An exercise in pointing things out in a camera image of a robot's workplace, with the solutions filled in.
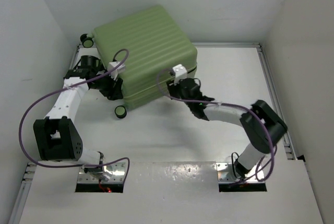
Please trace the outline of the green suitcase blue lining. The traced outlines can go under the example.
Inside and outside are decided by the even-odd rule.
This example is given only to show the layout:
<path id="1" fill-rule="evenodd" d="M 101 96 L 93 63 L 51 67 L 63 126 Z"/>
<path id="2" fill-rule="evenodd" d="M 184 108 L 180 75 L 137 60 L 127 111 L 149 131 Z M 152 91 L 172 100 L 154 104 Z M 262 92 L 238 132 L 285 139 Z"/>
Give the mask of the green suitcase blue lining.
<path id="1" fill-rule="evenodd" d="M 163 69 L 182 64 L 189 77 L 197 69 L 197 49 L 161 5 L 105 23 L 80 36 L 84 48 L 96 47 L 104 67 L 125 60 L 123 105 L 115 108 L 119 119 L 127 112 L 162 96 L 160 88 L 172 79 Z"/>

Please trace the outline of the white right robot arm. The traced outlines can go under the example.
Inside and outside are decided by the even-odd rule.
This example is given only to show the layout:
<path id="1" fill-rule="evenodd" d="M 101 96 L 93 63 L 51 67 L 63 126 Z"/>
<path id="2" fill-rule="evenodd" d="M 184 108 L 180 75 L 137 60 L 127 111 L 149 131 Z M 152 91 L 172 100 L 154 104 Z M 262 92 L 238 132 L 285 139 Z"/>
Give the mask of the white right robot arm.
<path id="1" fill-rule="evenodd" d="M 200 84 L 194 78 L 185 78 L 177 83 L 168 81 L 166 86 L 169 96 L 184 102 L 196 118 L 243 128 L 249 144 L 232 165 L 235 177 L 241 180 L 246 179 L 246 175 L 265 155 L 275 155 L 273 149 L 288 131 L 283 119 L 263 100 L 257 100 L 250 109 L 239 105 L 225 105 L 204 96 L 200 91 Z"/>

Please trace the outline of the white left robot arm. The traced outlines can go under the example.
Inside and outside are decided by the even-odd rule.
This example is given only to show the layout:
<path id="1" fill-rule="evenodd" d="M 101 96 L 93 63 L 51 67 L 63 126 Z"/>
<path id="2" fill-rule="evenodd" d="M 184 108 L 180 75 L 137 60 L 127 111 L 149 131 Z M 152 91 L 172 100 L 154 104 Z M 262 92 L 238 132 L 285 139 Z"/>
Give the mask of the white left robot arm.
<path id="1" fill-rule="evenodd" d="M 101 168 L 103 153 L 87 149 L 75 125 L 79 105 L 89 89 L 99 90 L 104 96 L 111 94 L 115 84 L 110 76 L 76 87 L 74 84 L 106 73 L 102 61 L 91 55 L 83 55 L 73 69 L 64 77 L 63 88 L 52 109 L 45 118 L 35 120 L 33 131 L 41 160 L 68 161 L 72 164 L 88 166 L 87 170 Z"/>

